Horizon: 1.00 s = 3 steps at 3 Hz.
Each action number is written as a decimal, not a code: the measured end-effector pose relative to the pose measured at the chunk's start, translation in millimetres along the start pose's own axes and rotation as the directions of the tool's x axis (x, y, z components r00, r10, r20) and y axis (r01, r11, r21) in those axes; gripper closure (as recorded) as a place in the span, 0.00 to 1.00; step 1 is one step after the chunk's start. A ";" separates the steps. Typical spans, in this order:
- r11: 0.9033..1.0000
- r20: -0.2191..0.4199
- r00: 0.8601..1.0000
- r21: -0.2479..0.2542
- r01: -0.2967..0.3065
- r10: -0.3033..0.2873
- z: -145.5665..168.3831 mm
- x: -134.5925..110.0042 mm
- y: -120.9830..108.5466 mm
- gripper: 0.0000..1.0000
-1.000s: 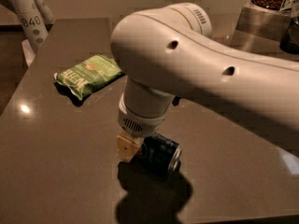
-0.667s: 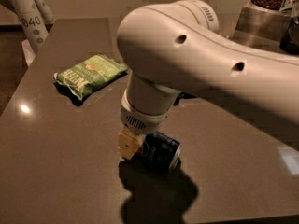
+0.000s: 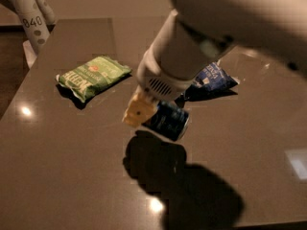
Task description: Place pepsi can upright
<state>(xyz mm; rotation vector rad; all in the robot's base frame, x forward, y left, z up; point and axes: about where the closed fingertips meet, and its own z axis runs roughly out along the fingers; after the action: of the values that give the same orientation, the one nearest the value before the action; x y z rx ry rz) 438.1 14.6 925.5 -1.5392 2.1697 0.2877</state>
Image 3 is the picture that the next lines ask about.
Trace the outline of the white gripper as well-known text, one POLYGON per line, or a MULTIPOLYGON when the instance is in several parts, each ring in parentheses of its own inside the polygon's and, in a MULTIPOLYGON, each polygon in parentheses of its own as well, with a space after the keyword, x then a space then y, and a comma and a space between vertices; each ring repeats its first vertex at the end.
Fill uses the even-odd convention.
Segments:
POLYGON ((123 116, 123 122, 131 127, 140 127, 151 119, 157 111, 158 100, 173 101, 192 83, 191 80, 176 79, 163 72, 152 48, 144 54, 136 78, 139 86, 123 116))

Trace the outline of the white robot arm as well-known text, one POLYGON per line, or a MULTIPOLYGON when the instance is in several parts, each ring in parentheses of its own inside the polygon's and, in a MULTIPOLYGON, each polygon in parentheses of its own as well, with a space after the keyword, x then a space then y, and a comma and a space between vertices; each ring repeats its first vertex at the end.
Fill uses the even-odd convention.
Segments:
POLYGON ((139 127, 192 83, 202 67, 243 45, 307 73, 307 0, 171 0, 173 9, 144 54, 123 122, 139 127))

